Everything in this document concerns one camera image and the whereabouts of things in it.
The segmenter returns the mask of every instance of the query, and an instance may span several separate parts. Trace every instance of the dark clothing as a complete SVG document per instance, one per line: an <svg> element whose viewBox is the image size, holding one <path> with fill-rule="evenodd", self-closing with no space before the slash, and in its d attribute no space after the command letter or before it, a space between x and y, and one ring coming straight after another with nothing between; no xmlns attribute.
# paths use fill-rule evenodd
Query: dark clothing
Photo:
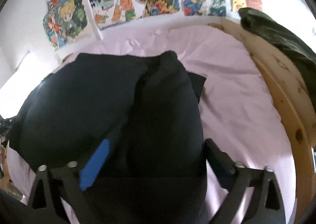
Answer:
<svg viewBox="0 0 316 224"><path fill-rule="evenodd" d="M29 95L10 146L36 172L71 161L83 167L108 139L105 164L84 191L101 221L206 223L198 109L204 81L171 51L149 58L79 54Z"/></svg>
<svg viewBox="0 0 316 224"><path fill-rule="evenodd" d="M268 41L283 52L298 68L316 112L316 54L299 37L277 24L268 15L251 9L238 11L242 27Z"/></svg>

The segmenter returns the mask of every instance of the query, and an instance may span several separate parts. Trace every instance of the wooden headboard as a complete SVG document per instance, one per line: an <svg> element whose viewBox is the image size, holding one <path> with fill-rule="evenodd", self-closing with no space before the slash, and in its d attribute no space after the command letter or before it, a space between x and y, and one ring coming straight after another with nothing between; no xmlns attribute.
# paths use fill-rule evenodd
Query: wooden headboard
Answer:
<svg viewBox="0 0 316 224"><path fill-rule="evenodd" d="M261 72L281 116L291 143L296 170L298 220L310 204L316 188L312 147L316 146L316 114L304 80L281 51L240 24L221 18L221 26L210 24L241 41Z"/></svg>

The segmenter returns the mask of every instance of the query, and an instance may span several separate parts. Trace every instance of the dark green blanket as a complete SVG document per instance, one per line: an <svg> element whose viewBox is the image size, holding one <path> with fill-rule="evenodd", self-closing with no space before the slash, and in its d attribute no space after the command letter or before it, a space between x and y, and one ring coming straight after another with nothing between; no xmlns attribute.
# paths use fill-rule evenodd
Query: dark green blanket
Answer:
<svg viewBox="0 0 316 224"><path fill-rule="evenodd" d="M245 30L274 45L295 64L302 74L316 112L316 54L313 50L299 37L262 12L241 8L238 13L241 17L241 26Z"/></svg>

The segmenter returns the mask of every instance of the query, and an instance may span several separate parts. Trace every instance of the light pink bed sheet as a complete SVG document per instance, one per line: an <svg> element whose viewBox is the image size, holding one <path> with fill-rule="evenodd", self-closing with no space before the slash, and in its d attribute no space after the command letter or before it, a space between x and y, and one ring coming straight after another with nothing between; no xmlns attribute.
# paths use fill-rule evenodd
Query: light pink bed sheet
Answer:
<svg viewBox="0 0 316 224"><path fill-rule="evenodd" d="M286 223L295 200L295 167L290 142L273 106L269 90L243 44L224 32L207 26L176 30L120 29L81 50L92 54L156 56L166 50L177 53L188 71L207 78L199 104L204 138L212 138L234 161L248 167L275 170L285 206ZM74 53L56 71L73 61ZM34 173L12 149L8 167L13 183L28 197ZM210 218L222 204L222 189L207 166L207 210ZM241 223L252 189L248 189L233 223ZM78 223L65 203L71 223Z"/></svg>

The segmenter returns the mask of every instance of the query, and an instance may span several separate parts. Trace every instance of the screw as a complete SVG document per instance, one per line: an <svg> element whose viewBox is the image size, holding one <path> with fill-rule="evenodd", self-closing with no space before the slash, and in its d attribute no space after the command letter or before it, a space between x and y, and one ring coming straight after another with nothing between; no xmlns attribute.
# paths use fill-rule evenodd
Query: screw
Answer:
<svg viewBox="0 0 316 224"><path fill-rule="evenodd" d="M42 166L40 166L40 167L38 168L38 170L39 170L39 171L45 171L46 168L47 168L46 165L42 165Z"/></svg>
<svg viewBox="0 0 316 224"><path fill-rule="evenodd" d="M264 169L268 172L274 172L274 170L271 166L265 166Z"/></svg>
<svg viewBox="0 0 316 224"><path fill-rule="evenodd" d="M75 161L67 163L67 167L68 167L68 168L74 168L74 167L76 167L77 165L78 165L78 163L75 162Z"/></svg>
<svg viewBox="0 0 316 224"><path fill-rule="evenodd" d="M237 167L237 168L245 168L246 166L244 165L244 163L242 163L242 162L235 162L235 166Z"/></svg>

